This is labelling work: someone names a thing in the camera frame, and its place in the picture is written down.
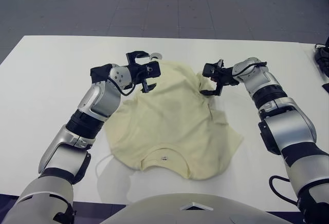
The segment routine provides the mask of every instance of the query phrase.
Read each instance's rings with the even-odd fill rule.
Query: floor tile
[[[207,0],[178,0],[179,26],[182,28],[213,28]]]
[[[250,30],[216,31],[216,37],[222,40],[253,40]]]
[[[120,0],[118,9],[146,9],[149,0]]]
[[[143,26],[146,17],[144,9],[122,9],[117,10],[111,25],[116,26]]]
[[[140,26],[110,26],[106,35],[141,38],[143,36],[143,28]]]
[[[177,27],[145,27],[144,38],[178,38]]]
[[[179,37],[193,39],[216,39],[216,33],[214,29],[180,28]]]
[[[178,27],[178,1],[151,0],[145,26]]]

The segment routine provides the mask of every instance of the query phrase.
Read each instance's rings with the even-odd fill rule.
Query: cable
[[[271,177],[268,179],[268,183],[269,183],[269,187],[271,188],[271,190],[273,191],[274,194],[276,194],[276,195],[277,195],[278,197],[280,197],[282,200],[285,200],[285,201],[287,201],[287,202],[289,202],[289,203],[291,203],[291,204],[297,206],[297,202],[291,200],[290,198],[287,198],[287,197],[285,197],[285,196],[282,196],[282,195],[281,195],[281,194],[280,194],[280,193],[274,188],[274,186],[273,186],[273,180],[274,180],[274,179],[281,179],[281,180],[286,181],[286,182],[290,182],[290,180],[287,179],[287,178],[283,178],[283,177],[281,177],[281,176],[278,176],[278,175],[273,175],[273,176],[271,176]]]
[[[246,70],[247,70],[249,67],[251,67],[251,66],[266,66],[266,64],[267,64],[267,62],[257,62],[257,63],[252,63],[252,64],[246,66],[245,68],[243,68],[242,71],[240,71],[240,72],[238,72],[238,73],[236,73],[236,74],[233,74],[232,77],[236,77],[236,76],[240,75],[241,73],[243,73],[244,71],[246,71]]]
[[[119,87],[119,85],[111,78],[107,78],[108,80],[110,80],[114,86],[118,89],[118,91],[125,97],[129,96],[134,90],[135,90],[135,87],[136,87],[136,83],[137,83],[137,79],[138,79],[138,76],[141,74],[142,72],[140,71],[139,73],[137,73],[136,75],[136,78],[135,78],[135,82],[134,82],[134,85],[133,85],[133,88],[128,92],[128,93],[124,93],[121,88]]]
[[[108,157],[110,157],[110,156],[113,156],[113,155],[112,155],[112,154],[109,154],[109,155],[103,157],[102,159],[100,159],[99,162],[97,162],[97,164],[96,164],[96,166],[95,166],[95,175],[96,175],[96,178],[99,178],[99,174],[98,174],[98,172],[97,172],[97,168],[99,167],[99,165],[100,165],[104,160],[106,160],[106,159],[107,159]]]

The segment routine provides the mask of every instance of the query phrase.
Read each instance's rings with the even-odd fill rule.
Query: white table
[[[25,36],[0,65],[0,193],[19,195],[38,176],[41,155],[91,84],[90,68],[126,65],[125,53],[134,50],[160,52],[164,60],[187,63],[195,72],[219,58],[226,67],[251,56],[267,61],[288,95],[314,122],[318,146],[329,152],[329,95],[298,43]],[[297,211],[268,186],[271,175],[286,176],[285,167],[280,156],[266,150],[257,109],[244,86],[224,87],[217,102],[230,125],[244,136],[222,175],[192,181],[162,168],[133,171],[111,156],[101,161],[110,154],[101,130],[90,150],[92,161],[86,175],[74,187],[75,200],[129,204],[158,194],[190,192],[231,198],[265,211]],[[282,194],[296,198],[289,183],[275,185]]]

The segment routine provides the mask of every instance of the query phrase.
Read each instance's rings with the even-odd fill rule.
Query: silver robot arm segment
[[[90,70],[90,89],[42,156],[39,178],[24,189],[3,223],[73,223],[72,185],[84,177],[91,159],[87,150],[104,122],[119,107],[121,95],[127,95],[122,90],[133,90],[141,83],[142,91],[148,92],[155,84],[148,86],[146,79],[160,76],[158,62],[135,62],[136,58],[150,57],[148,53],[134,51],[126,56],[127,66],[107,64]]]
[[[217,88],[202,93],[219,96],[225,85],[245,85],[258,109],[262,139],[268,151],[283,157],[306,223],[329,223],[329,155],[316,146],[312,121],[287,96],[266,64],[257,58],[231,68],[224,68],[223,60],[207,63],[203,75],[214,80]]]

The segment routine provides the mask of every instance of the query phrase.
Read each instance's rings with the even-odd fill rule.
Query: white string
[[[99,178],[99,174],[98,174],[98,172],[97,172],[97,168],[98,168],[98,166],[99,166],[99,165],[100,165],[105,159],[107,159],[107,158],[110,157],[110,156],[113,156],[113,155],[112,155],[112,154],[109,154],[109,155],[103,157],[102,159],[100,159],[99,162],[97,162],[97,164],[96,164],[96,166],[95,166],[95,175],[96,175],[96,178],[97,178],[97,179]]]

